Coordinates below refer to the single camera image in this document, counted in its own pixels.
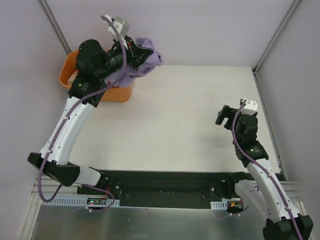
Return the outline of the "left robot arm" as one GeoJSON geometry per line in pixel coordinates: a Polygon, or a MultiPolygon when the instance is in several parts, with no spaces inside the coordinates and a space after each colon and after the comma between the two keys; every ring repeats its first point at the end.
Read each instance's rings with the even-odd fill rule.
{"type": "Polygon", "coordinates": [[[69,187],[88,185],[99,195],[105,191],[103,174],[92,168],[70,162],[72,148],[88,117],[97,108],[109,89],[119,90],[130,86],[135,78],[145,76],[162,57],[149,38],[123,38],[124,47],[114,41],[111,49],[104,50],[95,39],[84,41],[71,61],[76,73],[62,116],[47,143],[39,152],[32,152],[28,162],[46,175],[69,187]]]}

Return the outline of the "orange plastic bin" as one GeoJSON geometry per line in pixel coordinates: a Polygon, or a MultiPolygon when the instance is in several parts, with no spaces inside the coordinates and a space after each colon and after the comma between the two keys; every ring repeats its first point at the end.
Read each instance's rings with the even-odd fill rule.
{"type": "MultiPolygon", "coordinates": [[[[76,68],[77,55],[78,55],[78,51],[73,51],[67,56],[64,62],[64,66],[60,73],[60,77],[59,77],[60,84],[67,90],[70,90],[72,81],[75,79],[75,77],[79,72],[76,68]]],[[[121,87],[121,88],[113,87],[112,89],[104,93],[101,101],[125,103],[130,99],[133,88],[134,88],[134,83],[131,83],[127,87],[121,87]]]]}

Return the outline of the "left aluminium frame post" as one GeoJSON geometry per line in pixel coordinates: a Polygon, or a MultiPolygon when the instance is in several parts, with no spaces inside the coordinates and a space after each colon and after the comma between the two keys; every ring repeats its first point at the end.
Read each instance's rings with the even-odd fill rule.
{"type": "Polygon", "coordinates": [[[51,10],[47,0],[37,0],[38,4],[40,5],[45,17],[47,18],[55,36],[58,39],[63,51],[66,55],[69,55],[72,51],[71,48],[54,16],[53,11],[51,10]]]}

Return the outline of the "purple t shirt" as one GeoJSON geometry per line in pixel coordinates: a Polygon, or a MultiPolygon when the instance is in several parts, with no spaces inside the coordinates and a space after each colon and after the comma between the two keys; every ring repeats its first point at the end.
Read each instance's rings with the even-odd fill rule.
{"type": "Polygon", "coordinates": [[[114,72],[112,75],[105,79],[105,83],[113,87],[125,88],[129,87],[134,79],[143,77],[151,72],[155,67],[161,66],[163,64],[163,59],[161,54],[156,51],[153,41],[149,38],[136,38],[135,43],[141,47],[152,49],[152,54],[144,61],[142,65],[139,66],[138,70],[134,70],[129,64],[126,64],[125,73],[121,71],[114,72]]]}

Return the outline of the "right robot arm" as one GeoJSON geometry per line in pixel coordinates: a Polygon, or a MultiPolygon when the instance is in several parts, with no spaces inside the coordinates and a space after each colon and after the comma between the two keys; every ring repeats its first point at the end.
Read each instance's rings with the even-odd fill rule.
{"type": "Polygon", "coordinates": [[[235,155],[252,176],[234,172],[216,187],[224,199],[240,197],[244,206],[257,210],[265,220],[262,230],[266,240],[307,240],[314,223],[294,205],[280,184],[265,148],[257,139],[258,105],[244,99],[239,109],[223,106],[217,114],[216,125],[227,120],[224,128],[231,131],[235,155]]]}

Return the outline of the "aluminium frame post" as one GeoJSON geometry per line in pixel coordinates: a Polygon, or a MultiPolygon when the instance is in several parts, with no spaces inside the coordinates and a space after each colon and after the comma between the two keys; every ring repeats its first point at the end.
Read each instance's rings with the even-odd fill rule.
{"type": "Polygon", "coordinates": [[[252,73],[254,76],[257,75],[261,67],[263,66],[265,60],[267,59],[268,55],[272,51],[273,47],[275,46],[277,40],[280,38],[282,32],[285,30],[289,21],[293,17],[294,13],[296,12],[298,6],[301,4],[302,0],[293,0],[289,5],[289,8],[285,12],[283,18],[279,22],[275,32],[273,33],[272,37],[270,38],[267,46],[265,47],[264,51],[262,52],[260,58],[258,59],[257,63],[252,68],[252,73]]]}
{"type": "Polygon", "coordinates": [[[72,51],[71,48],[54,16],[53,11],[51,10],[47,0],[37,0],[38,4],[40,5],[45,17],[47,18],[55,36],[58,39],[63,51],[66,55],[69,55],[72,51]]]}

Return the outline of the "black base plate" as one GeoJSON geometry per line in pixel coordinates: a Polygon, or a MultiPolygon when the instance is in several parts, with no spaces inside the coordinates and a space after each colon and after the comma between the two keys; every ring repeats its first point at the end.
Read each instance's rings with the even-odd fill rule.
{"type": "Polygon", "coordinates": [[[231,172],[104,170],[101,189],[122,207],[210,209],[211,202],[237,199],[231,172]]]}

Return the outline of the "right aluminium frame post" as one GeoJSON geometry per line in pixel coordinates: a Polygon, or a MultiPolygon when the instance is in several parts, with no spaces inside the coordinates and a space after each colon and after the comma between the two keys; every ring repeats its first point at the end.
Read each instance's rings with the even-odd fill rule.
{"type": "Polygon", "coordinates": [[[254,76],[257,75],[261,67],[263,66],[265,60],[267,59],[268,55],[272,51],[273,47],[275,46],[277,40],[280,38],[282,32],[285,30],[289,21],[293,17],[294,13],[296,12],[298,6],[301,4],[302,0],[293,0],[289,5],[289,8],[285,12],[283,18],[279,22],[275,32],[273,33],[272,37],[270,38],[267,46],[265,47],[264,51],[262,52],[260,58],[258,59],[257,63],[252,68],[252,73],[254,76]]]}

